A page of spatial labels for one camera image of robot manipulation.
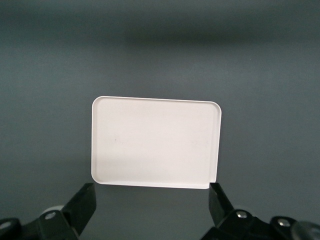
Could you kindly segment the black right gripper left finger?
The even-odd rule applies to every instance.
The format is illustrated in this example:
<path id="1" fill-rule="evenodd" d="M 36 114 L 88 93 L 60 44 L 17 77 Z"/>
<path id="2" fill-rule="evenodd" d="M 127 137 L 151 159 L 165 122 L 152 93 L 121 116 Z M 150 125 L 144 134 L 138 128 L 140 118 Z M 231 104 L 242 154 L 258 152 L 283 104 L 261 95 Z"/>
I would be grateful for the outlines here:
<path id="1" fill-rule="evenodd" d="M 37 240 L 78 240 L 97 208 L 93 183 L 84 184 L 65 204 L 46 209 L 35 221 Z"/>

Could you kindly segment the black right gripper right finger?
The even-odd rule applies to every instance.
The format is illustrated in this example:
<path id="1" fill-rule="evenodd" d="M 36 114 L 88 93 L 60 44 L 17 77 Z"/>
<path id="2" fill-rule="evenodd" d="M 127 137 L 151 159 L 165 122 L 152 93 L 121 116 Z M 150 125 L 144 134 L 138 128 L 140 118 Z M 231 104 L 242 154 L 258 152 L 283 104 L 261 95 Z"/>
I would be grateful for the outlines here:
<path id="1" fill-rule="evenodd" d="M 214 226 L 203 240 L 269 240 L 270 227 L 246 210 L 235 209 L 219 183 L 209 186 L 208 206 Z"/>

